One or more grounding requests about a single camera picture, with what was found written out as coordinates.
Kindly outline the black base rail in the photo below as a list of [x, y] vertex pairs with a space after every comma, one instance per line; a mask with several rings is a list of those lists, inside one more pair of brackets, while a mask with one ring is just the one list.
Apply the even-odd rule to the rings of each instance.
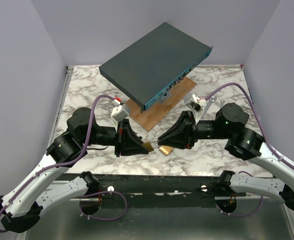
[[116, 194], [101, 196], [101, 208], [214, 208], [216, 198], [228, 199], [231, 190], [218, 189], [217, 176], [160, 176], [160, 175], [112, 175], [96, 174], [99, 189], [109, 186], [125, 196]]

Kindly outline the dark network switch box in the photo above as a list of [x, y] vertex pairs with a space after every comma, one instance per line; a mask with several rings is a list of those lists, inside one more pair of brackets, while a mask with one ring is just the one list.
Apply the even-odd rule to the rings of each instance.
[[212, 47], [164, 22], [103, 63], [99, 71], [146, 111], [211, 51]]

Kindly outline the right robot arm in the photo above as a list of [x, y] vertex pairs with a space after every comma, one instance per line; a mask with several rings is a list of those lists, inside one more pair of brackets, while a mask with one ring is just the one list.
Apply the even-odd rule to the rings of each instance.
[[265, 138], [247, 128], [249, 115], [235, 103], [224, 105], [214, 120], [196, 121], [191, 111], [183, 111], [158, 144], [176, 149], [191, 149], [198, 140], [227, 140], [225, 150], [232, 156], [256, 164], [273, 175], [272, 178], [246, 176], [223, 171], [210, 190], [223, 196], [252, 193], [273, 198], [294, 211], [294, 163], [273, 153]]

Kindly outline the small brass padlock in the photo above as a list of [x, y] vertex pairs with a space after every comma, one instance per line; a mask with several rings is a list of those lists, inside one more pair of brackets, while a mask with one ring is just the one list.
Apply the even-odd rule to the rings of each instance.
[[152, 140], [152, 141], [147, 141], [142, 144], [142, 146], [148, 151], [152, 152], [154, 149], [157, 149], [160, 147], [158, 144], [158, 139]]

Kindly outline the large silver wrench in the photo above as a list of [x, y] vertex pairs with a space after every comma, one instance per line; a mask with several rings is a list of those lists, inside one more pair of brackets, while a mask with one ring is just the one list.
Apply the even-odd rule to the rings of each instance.
[[206, 115], [207, 111], [209, 110], [209, 108], [211, 107], [211, 105], [217, 100], [217, 97], [214, 95], [212, 97], [209, 98], [208, 103], [206, 104], [206, 106], [204, 107], [204, 112], [201, 116], [201, 119], [204, 119], [204, 116]]

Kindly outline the wooden board stand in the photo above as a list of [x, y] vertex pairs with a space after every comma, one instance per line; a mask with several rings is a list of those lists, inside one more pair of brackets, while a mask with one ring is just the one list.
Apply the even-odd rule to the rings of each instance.
[[184, 77], [181, 82], [172, 87], [168, 93], [156, 101], [148, 110], [141, 108], [131, 99], [126, 104], [130, 108], [130, 117], [149, 132], [157, 125], [182, 99], [190, 92], [196, 83]]

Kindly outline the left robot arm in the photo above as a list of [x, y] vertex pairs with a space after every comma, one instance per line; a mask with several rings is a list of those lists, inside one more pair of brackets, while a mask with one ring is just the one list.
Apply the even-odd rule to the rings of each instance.
[[33, 171], [11, 192], [0, 195], [0, 233], [22, 233], [32, 228], [45, 212], [72, 198], [103, 194], [99, 181], [88, 171], [59, 187], [47, 187], [87, 155], [89, 145], [113, 146], [115, 155], [147, 155], [152, 151], [132, 130], [121, 112], [115, 127], [99, 126], [94, 108], [77, 109], [67, 120], [67, 130], [55, 138]]

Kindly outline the large brass padlock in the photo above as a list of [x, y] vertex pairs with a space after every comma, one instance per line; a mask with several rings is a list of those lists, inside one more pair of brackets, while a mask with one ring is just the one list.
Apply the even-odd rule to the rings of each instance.
[[173, 147], [170, 147], [170, 146], [165, 146], [165, 145], [162, 145], [159, 147], [159, 150], [164, 154], [164, 155], [168, 155], [169, 153], [172, 152], [174, 148]]

